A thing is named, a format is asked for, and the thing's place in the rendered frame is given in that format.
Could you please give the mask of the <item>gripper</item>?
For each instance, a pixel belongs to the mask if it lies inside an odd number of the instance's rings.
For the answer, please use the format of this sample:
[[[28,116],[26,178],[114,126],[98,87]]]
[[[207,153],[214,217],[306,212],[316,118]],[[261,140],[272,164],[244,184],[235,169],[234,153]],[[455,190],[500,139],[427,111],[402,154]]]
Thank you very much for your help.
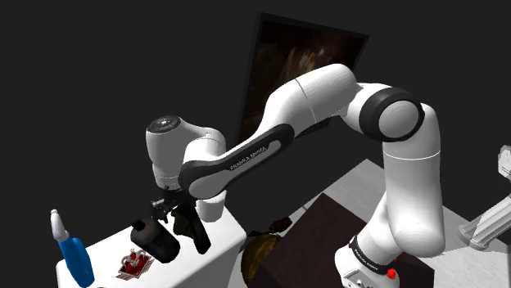
[[[170,215],[174,219],[174,234],[192,236],[197,252],[205,254],[211,243],[202,221],[196,216],[191,198],[186,196],[181,188],[164,186],[160,188],[160,192],[162,198],[151,201],[152,216],[168,223]]]

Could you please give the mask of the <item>white toilet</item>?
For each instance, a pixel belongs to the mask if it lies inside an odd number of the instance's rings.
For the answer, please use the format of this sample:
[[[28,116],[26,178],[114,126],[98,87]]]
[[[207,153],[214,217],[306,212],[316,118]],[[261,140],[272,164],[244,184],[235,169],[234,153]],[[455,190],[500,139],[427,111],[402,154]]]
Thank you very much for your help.
[[[122,280],[117,277],[121,259],[131,249],[131,227],[86,248],[95,282],[89,288],[228,288],[240,247],[246,233],[227,209],[213,223],[203,224],[211,247],[198,254],[192,239],[177,236],[179,255],[170,263],[154,261],[140,277]]]

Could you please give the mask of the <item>black pump bottle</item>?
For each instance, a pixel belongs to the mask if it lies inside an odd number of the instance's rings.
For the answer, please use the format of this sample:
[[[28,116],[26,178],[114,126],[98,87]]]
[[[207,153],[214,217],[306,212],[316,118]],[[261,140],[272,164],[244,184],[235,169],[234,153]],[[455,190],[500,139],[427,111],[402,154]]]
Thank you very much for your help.
[[[130,240],[160,263],[170,263],[178,256],[178,240],[154,218],[134,220],[131,227]]]

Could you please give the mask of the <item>brown round basket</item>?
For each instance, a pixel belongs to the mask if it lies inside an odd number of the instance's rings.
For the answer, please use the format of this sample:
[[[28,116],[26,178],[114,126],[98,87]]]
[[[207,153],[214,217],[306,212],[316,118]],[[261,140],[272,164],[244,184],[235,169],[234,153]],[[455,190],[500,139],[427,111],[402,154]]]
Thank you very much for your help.
[[[256,275],[261,262],[268,256],[282,237],[277,234],[261,234],[256,236],[242,252],[241,274],[246,286],[249,287]]]

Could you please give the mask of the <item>red and white small box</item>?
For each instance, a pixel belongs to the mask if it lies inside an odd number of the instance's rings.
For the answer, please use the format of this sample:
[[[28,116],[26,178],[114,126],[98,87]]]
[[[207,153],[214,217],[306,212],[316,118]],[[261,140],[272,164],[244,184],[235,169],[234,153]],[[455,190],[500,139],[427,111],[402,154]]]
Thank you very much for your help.
[[[125,281],[139,279],[143,273],[148,271],[154,260],[144,250],[131,249],[129,254],[121,259],[121,267],[116,277]]]

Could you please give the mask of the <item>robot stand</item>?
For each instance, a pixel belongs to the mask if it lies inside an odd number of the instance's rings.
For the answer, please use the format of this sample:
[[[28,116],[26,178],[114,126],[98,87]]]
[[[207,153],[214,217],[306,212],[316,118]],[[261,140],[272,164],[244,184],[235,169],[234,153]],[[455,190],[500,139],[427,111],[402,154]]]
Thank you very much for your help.
[[[321,195],[262,260],[248,288],[345,288],[334,254],[348,245],[365,222],[328,196]],[[403,253],[381,277],[398,288],[434,288],[435,271]],[[377,288],[361,272],[349,288]]]

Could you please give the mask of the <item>blue spray bottle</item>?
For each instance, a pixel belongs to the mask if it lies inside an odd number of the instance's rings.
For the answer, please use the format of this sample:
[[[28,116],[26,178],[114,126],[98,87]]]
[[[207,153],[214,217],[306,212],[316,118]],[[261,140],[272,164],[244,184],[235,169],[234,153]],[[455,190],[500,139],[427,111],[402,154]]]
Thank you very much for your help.
[[[57,241],[66,266],[80,288],[89,288],[95,281],[93,267],[82,241],[65,229],[56,209],[50,212],[53,238]]]

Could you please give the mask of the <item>dark framed wall picture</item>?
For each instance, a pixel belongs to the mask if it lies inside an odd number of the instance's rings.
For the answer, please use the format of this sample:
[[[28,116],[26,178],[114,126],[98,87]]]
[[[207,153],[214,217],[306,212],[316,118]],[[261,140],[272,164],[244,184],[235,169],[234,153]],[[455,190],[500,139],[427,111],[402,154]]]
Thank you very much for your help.
[[[259,11],[239,113],[237,143],[258,128],[269,94],[311,70],[341,63],[354,69],[369,36]]]

